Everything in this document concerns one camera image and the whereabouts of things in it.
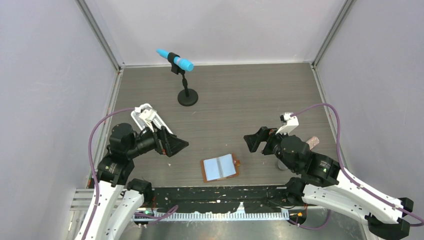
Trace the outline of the brown leather card holder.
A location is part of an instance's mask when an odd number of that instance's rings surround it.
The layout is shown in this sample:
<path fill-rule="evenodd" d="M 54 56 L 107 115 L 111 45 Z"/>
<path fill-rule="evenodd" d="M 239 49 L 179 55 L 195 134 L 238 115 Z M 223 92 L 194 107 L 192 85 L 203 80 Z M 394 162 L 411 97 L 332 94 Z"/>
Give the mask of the brown leather card holder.
<path fill-rule="evenodd" d="M 209 183 L 237 177 L 240 174 L 240 165 L 241 162 L 234 153 L 201 160 L 203 182 Z"/>

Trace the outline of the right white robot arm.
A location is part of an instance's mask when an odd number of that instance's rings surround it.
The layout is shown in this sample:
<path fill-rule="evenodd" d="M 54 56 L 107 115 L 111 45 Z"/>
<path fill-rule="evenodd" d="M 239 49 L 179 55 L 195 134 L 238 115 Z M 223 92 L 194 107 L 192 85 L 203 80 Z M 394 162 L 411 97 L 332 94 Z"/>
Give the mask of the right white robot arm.
<path fill-rule="evenodd" d="M 412 211 L 414 202 L 376 192 L 371 196 L 369 185 L 342 168 L 340 164 L 310 149 L 295 135 L 278 134 L 275 128 L 261 127 L 256 133 L 243 137 L 251 153 L 260 143 L 263 155 L 274 155 L 295 177 L 285 184 L 283 192 L 291 205 L 315 205 L 343 214 L 362 224 L 379 238 L 401 240 L 409 236 L 411 224 L 403 210 Z"/>

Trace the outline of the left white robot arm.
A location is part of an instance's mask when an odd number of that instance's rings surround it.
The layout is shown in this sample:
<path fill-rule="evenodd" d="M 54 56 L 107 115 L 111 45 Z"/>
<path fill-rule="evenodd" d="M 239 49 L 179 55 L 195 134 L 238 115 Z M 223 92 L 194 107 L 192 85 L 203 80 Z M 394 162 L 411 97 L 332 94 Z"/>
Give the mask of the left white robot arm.
<path fill-rule="evenodd" d="M 107 153 L 97 166 L 90 206 L 75 238 L 118 240 L 137 209 L 148 207 L 154 199 L 150 182 L 129 180 L 135 167 L 134 158 L 150 151 L 172 157 L 188 146 L 188 141 L 164 126 L 137 133 L 129 123 L 115 125 Z"/>

